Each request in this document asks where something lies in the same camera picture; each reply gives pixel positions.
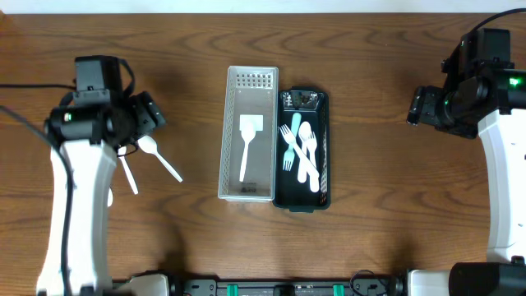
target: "black container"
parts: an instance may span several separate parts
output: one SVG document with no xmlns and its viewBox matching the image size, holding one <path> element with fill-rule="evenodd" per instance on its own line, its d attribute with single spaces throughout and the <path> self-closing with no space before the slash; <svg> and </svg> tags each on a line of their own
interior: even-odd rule
<svg viewBox="0 0 526 296">
<path fill-rule="evenodd" d="M 275 166 L 275 198 L 273 203 L 279 208 L 292 212 L 312 213 L 330 206 L 330 137 L 329 137 L 329 97 L 326 93 L 312 87 L 294 86 L 290 90 L 279 92 L 278 126 L 291 127 L 294 113 L 302 115 L 301 123 L 307 121 L 316 134 L 316 167 L 320 173 L 320 190 L 312 192 L 307 181 L 298 181 L 299 157 L 294 156 L 290 171 L 283 170 L 284 153 L 288 149 L 281 134 L 277 138 L 277 157 Z M 299 136 L 297 143 L 301 147 Z"/>
</svg>

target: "plastic utensil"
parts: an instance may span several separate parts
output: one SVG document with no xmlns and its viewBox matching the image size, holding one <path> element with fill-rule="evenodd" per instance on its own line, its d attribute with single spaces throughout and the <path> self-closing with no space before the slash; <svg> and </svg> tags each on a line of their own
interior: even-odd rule
<svg viewBox="0 0 526 296">
<path fill-rule="evenodd" d="M 154 139 L 151 138 L 151 136 L 143 136 L 141 139 L 137 140 L 137 144 L 139 144 L 139 147 L 141 150 L 143 150 L 146 153 L 153 154 L 157 156 L 161 164 L 164 165 L 164 167 L 179 181 L 182 182 L 181 176 L 179 176 L 178 172 L 173 169 L 172 165 L 166 161 L 163 156 L 159 154 L 157 151 L 157 142 L 155 142 Z"/>
<path fill-rule="evenodd" d="M 299 138 L 302 140 L 302 152 L 304 155 L 307 155 L 307 145 L 305 142 L 311 136 L 311 124 L 308 122 L 303 122 L 302 125 L 299 127 L 298 135 Z M 307 169 L 305 168 L 305 164 L 300 160 L 298 167 L 298 182 L 304 183 L 306 180 Z"/>
<path fill-rule="evenodd" d="M 316 140 L 316 135 L 314 132 L 311 133 L 311 136 L 306 142 L 307 148 L 309 150 L 309 156 L 311 157 L 311 163 L 316 167 L 316 148 L 318 147 L 318 142 Z M 320 190 L 320 180 L 314 176 L 310 176 L 309 183 L 311 184 L 311 191 L 318 192 Z"/>
<path fill-rule="evenodd" d="M 118 149 L 119 155 L 125 155 L 126 154 L 126 147 L 122 146 Z M 126 173 L 126 178 L 128 179 L 128 182 L 130 183 L 131 190 L 133 191 L 133 194 L 139 193 L 139 189 L 137 189 L 137 184 L 135 183 L 135 179 L 133 178 L 132 172 L 130 170 L 130 167 L 128 166 L 128 163 L 124 159 L 124 156 L 119 157 L 119 159 L 122 162 L 122 166 L 124 168 L 124 173 Z"/>
<path fill-rule="evenodd" d="M 302 121 L 302 115 L 296 112 L 293 115 L 293 122 L 292 122 L 292 125 L 290 126 L 294 136 L 298 134 L 299 123 L 301 121 Z M 285 151 L 285 154 L 283 156 L 283 170 L 284 171 L 290 171 L 293 168 L 295 155 L 296 154 L 294 153 L 293 145 L 288 144 L 288 149 Z"/>
<path fill-rule="evenodd" d="M 245 126 L 241 130 L 241 137 L 245 141 L 245 150 L 243 151 L 243 158 L 241 160 L 239 182 L 243 182 L 243 179 L 245 178 L 245 170 L 247 169 L 248 144 L 250 144 L 250 141 L 252 141 L 255 136 L 256 129 L 254 128 L 254 125 L 250 121 L 245 122 Z"/>
<path fill-rule="evenodd" d="M 279 127 L 279 131 L 281 132 L 281 136 L 283 136 L 283 139 L 288 144 L 292 144 L 294 147 L 294 151 L 296 151 L 296 154 L 299 156 L 300 161 L 305 162 L 305 167 L 307 168 L 307 172 L 316 178 L 320 177 L 320 173 L 318 173 L 318 170 L 312 165 L 311 161 L 308 159 L 308 157 L 302 152 L 302 150 L 299 148 L 298 144 L 296 143 L 296 137 L 293 135 L 293 133 L 290 131 L 290 128 L 287 127 L 286 124 Z"/>
</svg>

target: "wood grain surface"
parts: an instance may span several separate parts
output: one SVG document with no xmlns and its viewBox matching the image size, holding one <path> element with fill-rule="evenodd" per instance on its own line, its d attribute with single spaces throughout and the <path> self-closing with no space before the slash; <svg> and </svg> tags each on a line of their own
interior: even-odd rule
<svg viewBox="0 0 526 296">
<path fill-rule="evenodd" d="M 405 123 L 416 86 L 440 86 L 440 60 L 487 15 L 6 16 L 0 83 L 70 83 L 73 60 L 125 58 L 136 90 L 168 120 L 154 134 L 184 178 L 152 155 L 113 177 L 111 275 L 163 267 L 183 277 L 348 278 L 358 269 L 447 269 L 484 261 L 489 233 L 480 140 Z M 512 57 L 526 67 L 526 22 Z M 276 66 L 279 88 L 329 93 L 332 206 L 294 214 L 217 198 L 227 68 Z M 42 125 L 64 90 L 0 91 L 0 104 Z M 48 243 L 53 175 L 49 148 L 0 116 L 0 294 L 33 294 Z"/>
</svg>

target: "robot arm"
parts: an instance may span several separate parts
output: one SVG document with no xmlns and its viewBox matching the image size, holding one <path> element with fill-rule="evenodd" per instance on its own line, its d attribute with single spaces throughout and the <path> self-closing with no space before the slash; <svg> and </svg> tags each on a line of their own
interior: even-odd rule
<svg viewBox="0 0 526 296">
<path fill-rule="evenodd" d="M 526 290 L 526 72 L 510 62 L 510 32 L 481 29 L 463 36 L 443 88 L 420 86 L 408 123 L 484 145 L 491 227 L 487 263 L 457 263 L 451 271 L 411 271 L 409 296 L 522 295 Z"/>
<path fill-rule="evenodd" d="M 69 281 L 74 295 L 82 289 L 111 289 L 106 259 L 108 191 L 117 165 L 115 150 L 102 141 L 65 141 L 60 153 L 73 172 L 73 203 L 67 250 Z M 53 214 L 48 252 L 37 282 L 37 293 L 63 295 L 60 251 L 66 208 L 66 173 L 56 152 L 51 152 L 54 177 Z"/>
<path fill-rule="evenodd" d="M 526 110 L 498 110 L 478 123 L 486 152 L 491 227 L 487 261 L 526 257 Z"/>
<path fill-rule="evenodd" d="M 134 79 L 123 60 L 107 56 L 76 59 L 76 92 L 62 99 L 45 123 L 48 138 L 72 172 L 67 174 L 52 150 L 53 213 L 48 252 L 37 283 L 38 295 L 103 295 L 113 288 L 108 274 L 106 233 L 108 192 L 117 162 L 117 149 L 165 124 L 154 101 L 143 92 L 131 95 Z M 131 84 L 122 89 L 120 64 Z M 64 215 L 71 205 L 71 216 Z M 69 231 L 63 231 L 69 223 Z M 67 238 L 67 250 L 63 241 Z M 62 253 L 67 254 L 67 270 Z"/>
</svg>

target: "white plastic tray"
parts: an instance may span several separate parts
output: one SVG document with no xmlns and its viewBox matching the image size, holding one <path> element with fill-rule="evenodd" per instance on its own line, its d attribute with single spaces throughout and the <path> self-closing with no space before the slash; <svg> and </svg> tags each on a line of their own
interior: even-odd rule
<svg viewBox="0 0 526 296">
<path fill-rule="evenodd" d="M 218 197 L 228 201 L 272 201 L 277 137 L 277 67 L 228 69 Z M 247 170 L 239 181 L 244 140 L 241 114 L 263 115 L 263 130 L 248 146 Z"/>
</svg>

